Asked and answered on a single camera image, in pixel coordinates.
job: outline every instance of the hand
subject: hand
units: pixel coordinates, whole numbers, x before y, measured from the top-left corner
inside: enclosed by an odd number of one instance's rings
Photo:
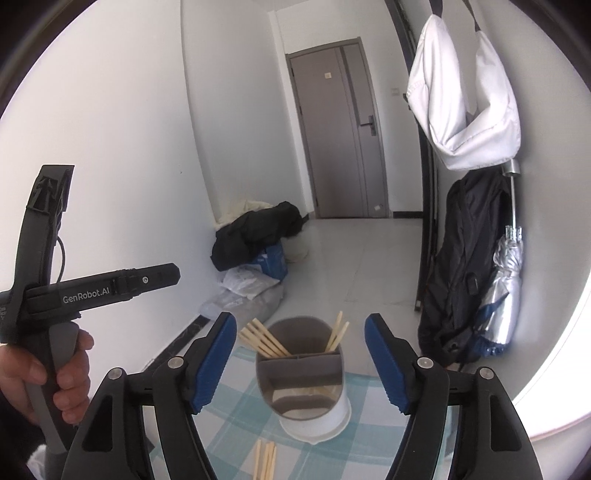
[[[71,425],[81,422],[90,403],[90,366],[86,350],[92,349],[94,344],[90,333],[80,330],[76,353],[57,372],[57,384],[61,390],[53,395],[53,401],[62,411],[64,421]],[[0,346],[0,390],[10,404],[34,424],[37,424],[37,418],[25,382],[43,385],[46,381],[45,368],[31,353],[19,346]]]

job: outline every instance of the screw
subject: screw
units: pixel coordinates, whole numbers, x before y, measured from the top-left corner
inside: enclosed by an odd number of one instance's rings
[[[107,377],[109,377],[111,380],[117,380],[121,377],[121,375],[123,375],[123,370],[121,370],[120,368],[114,368],[109,371]]]
[[[480,369],[480,376],[487,380],[492,380],[495,377],[495,373],[490,368],[484,367]]]
[[[182,356],[174,356],[168,361],[169,368],[179,368],[182,367],[184,363]]]
[[[433,360],[427,358],[426,356],[422,356],[417,360],[417,364],[421,368],[431,368],[433,366]]]

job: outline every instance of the gray door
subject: gray door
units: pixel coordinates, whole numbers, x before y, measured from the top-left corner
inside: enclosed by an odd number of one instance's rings
[[[387,216],[384,164],[359,44],[291,58],[320,218]]]

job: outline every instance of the chopstick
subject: chopstick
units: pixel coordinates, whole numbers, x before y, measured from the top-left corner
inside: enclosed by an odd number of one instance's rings
[[[250,332],[252,332],[255,337],[257,337],[269,350],[271,350],[271,352],[273,352],[275,354],[275,356],[283,356],[283,353],[281,352],[281,350],[279,350],[274,344],[273,342],[271,342],[264,333],[262,333],[260,330],[257,330],[253,324],[251,323],[247,323],[246,327],[247,330],[249,330]]]
[[[267,327],[265,327],[258,319],[254,319],[252,324],[255,325],[271,342],[273,342],[285,356],[291,355],[291,353],[289,353],[287,349],[282,344],[280,344],[279,340],[277,340],[273,334],[267,330]]]
[[[265,455],[262,458],[261,480],[267,480],[272,451],[273,451],[273,445],[271,444],[271,442],[268,442],[265,445]]]
[[[265,480],[273,480],[275,476],[275,460],[277,458],[277,445],[273,442],[273,456],[271,458],[271,466],[269,467],[269,472],[267,473],[267,478]]]
[[[250,330],[243,328],[240,331],[240,333],[243,334],[246,338],[248,338],[251,341],[251,343],[253,343],[257,347],[259,347],[261,350],[263,350],[267,355],[269,355],[271,357],[278,357],[279,356],[273,350],[271,350],[271,348],[269,348],[268,345],[266,345],[265,343],[263,343],[263,341],[258,339],[255,336],[255,334],[252,333]]]
[[[336,348],[339,346],[340,341],[345,336],[345,332],[347,331],[347,328],[349,328],[349,322],[345,323],[345,325],[343,326],[342,330],[337,334],[337,336],[334,339],[333,343],[328,348],[328,350],[327,350],[328,352],[334,352],[336,350]]]
[[[256,480],[256,475],[258,474],[259,457],[261,455],[261,443],[262,440],[258,439],[255,444],[255,471],[252,474],[252,480]]]
[[[268,353],[268,351],[266,349],[263,350],[262,348],[260,348],[259,342],[253,342],[250,338],[247,338],[246,335],[244,335],[242,332],[238,332],[238,338],[240,340],[242,340],[245,344],[252,347],[252,349],[254,351],[260,353],[265,358],[273,358],[274,357],[273,355]]]
[[[326,344],[326,350],[325,350],[325,352],[328,352],[329,351],[329,348],[332,345],[332,342],[335,341],[335,338],[336,338],[336,335],[337,335],[337,331],[339,330],[340,321],[342,319],[343,319],[343,311],[341,310],[339,312],[339,314],[337,315],[336,322],[335,322],[335,325],[333,326],[332,332],[330,332],[330,338],[329,338],[329,342]]]
[[[275,442],[267,442],[265,453],[261,452],[261,439],[255,444],[255,469],[252,473],[252,480],[273,480],[275,476],[275,462],[277,460],[277,445]],[[261,464],[261,476],[258,476],[258,467]]]
[[[334,352],[337,349],[349,327],[349,322],[346,322],[345,325],[340,328],[342,319],[343,312],[339,312],[335,325],[330,332],[328,344],[324,350],[326,353]],[[248,322],[246,326],[240,330],[238,337],[265,358],[291,356],[281,342],[277,340],[277,338],[275,338],[275,336],[258,319]]]

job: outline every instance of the blue gripper pad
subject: blue gripper pad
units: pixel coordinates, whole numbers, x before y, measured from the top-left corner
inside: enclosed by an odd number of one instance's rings
[[[185,354],[189,362],[185,398],[194,415],[211,403],[236,342],[236,331],[236,319],[222,313],[207,336],[195,340]]]
[[[405,415],[413,413],[420,398],[413,368],[418,356],[413,348],[390,332],[379,313],[365,320],[365,343],[390,403]]]

